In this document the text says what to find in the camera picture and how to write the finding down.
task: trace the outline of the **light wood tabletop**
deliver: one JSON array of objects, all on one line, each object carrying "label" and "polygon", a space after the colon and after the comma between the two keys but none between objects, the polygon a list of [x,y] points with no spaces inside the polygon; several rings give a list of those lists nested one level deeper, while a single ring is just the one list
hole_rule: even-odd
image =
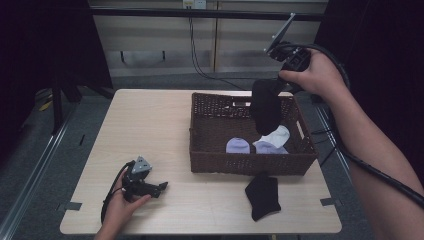
[{"label": "light wood tabletop", "polygon": [[243,91],[119,90],[110,105],[60,230],[95,234],[107,192],[121,167],[143,156],[153,167],[150,184],[169,182],[159,198],[138,209],[125,234],[337,233],[341,223],[318,161],[305,176],[279,176],[281,212],[255,222],[244,189],[251,176],[192,173],[189,156],[193,92],[250,95]]}]

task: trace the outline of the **hand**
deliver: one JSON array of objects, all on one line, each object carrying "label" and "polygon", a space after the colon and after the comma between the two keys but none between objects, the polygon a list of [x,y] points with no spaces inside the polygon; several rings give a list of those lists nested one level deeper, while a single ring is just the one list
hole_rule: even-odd
[{"label": "hand", "polygon": [[144,195],[133,202],[127,202],[122,192],[122,178],[126,171],[121,173],[118,181],[113,188],[113,196],[110,199],[109,206],[106,211],[103,225],[96,235],[95,239],[114,239],[121,231],[125,224],[131,219],[137,208],[143,206],[149,199],[150,195]]},{"label": "hand", "polygon": [[303,72],[282,70],[283,79],[299,84],[310,93],[331,99],[335,92],[347,89],[343,78],[331,60],[320,51],[310,49],[311,63]]}]

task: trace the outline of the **forearm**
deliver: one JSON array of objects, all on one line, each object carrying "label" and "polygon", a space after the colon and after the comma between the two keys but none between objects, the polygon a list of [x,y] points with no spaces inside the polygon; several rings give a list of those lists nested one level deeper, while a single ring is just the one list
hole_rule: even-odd
[{"label": "forearm", "polygon": [[[347,89],[332,91],[324,99],[333,112],[340,136],[351,154],[416,192],[424,193],[408,160],[369,119]],[[350,171],[377,237],[385,238],[385,234],[388,234],[393,239],[406,239],[413,234],[424,234],[424,211],[417,204],[355,164],[350,164]],[[411,232],[413,226],[416,226],[417,232]]]}]

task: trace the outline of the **black sock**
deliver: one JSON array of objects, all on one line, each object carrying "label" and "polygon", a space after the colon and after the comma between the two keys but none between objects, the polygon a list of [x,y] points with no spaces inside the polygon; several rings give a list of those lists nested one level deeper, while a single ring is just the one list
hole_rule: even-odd
[{"label": "black sock", "polygon": [[268,173],[258,174],[245,189],[252,204],[252,219],[258,221],[265,215],[281,211],[278,203],[277,178],[268,177]]}]

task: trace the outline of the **wicker basket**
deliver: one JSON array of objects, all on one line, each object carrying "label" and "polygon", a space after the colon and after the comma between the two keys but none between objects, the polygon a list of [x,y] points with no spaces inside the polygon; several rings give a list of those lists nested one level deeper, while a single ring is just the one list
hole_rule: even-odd
[{"label": "wicker basket", "polygon": [[[289,154],[256,154],[251,145],[261,138],[249,114],[251,97],[194,93],[190,126],[190,161],[194,173],[305,175],[318,157],[294,97],[280,97],[281,125],[290,131],[284,147]],[[250,154],[226,153],[239,137],[250,143]]]}]

